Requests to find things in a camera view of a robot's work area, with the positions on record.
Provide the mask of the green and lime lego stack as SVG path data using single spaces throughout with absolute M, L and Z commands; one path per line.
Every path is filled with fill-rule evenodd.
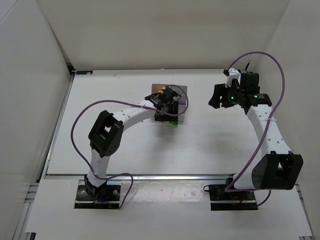
M 169 121 L 168 122 L 172 126 L 178 126 L 179 122 L 178 121 Z

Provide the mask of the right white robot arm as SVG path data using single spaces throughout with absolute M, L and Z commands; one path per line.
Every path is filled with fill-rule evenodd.
M 209 105 L 215 109 L 240 106 L 256 133 L 261 159 L 252 156 L 240 173 L 230 174 L 225 192 L 291 190 L 303 166 L 303 158 L 286 144 L 274 118 L 276 109 L 266 93 L 260 92 L 259 74 L 235 68 L 223 72 L 226 83 L 214 86 Z

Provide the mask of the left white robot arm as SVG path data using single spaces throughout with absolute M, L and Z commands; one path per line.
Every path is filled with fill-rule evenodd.
M 180 97 L 174 89 L 165 87 L 124 110 L 114 113 L 104 110 L 98 115 L 88 135 L 91 169 L 84 177 L 88 195 L 100 199 L 105 194 L 107 181 L 104 178 L 110 157 L 119 149 L 123 133 L 147 119 L 175 117 Z

